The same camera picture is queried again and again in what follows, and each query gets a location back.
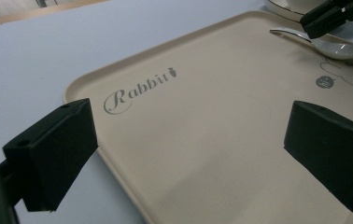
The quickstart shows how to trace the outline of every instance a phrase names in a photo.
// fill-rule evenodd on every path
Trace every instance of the plate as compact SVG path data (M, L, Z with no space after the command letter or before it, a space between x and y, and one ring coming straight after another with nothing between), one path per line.
M285 0L265 0L264 4L273 11L275 14L285 17L292 21L299 22L303 13L293 11L289 8L287 1Z

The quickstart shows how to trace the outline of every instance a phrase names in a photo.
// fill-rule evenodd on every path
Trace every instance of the white table surface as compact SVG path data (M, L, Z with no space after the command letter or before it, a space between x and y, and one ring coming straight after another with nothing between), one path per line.
M74 79L144 49L250 10L261 0L112 0L0 25L0 162L3 145L63 104ZM353 41L353 22L335 32ZM94 153L55 213L24 223L145 223Z

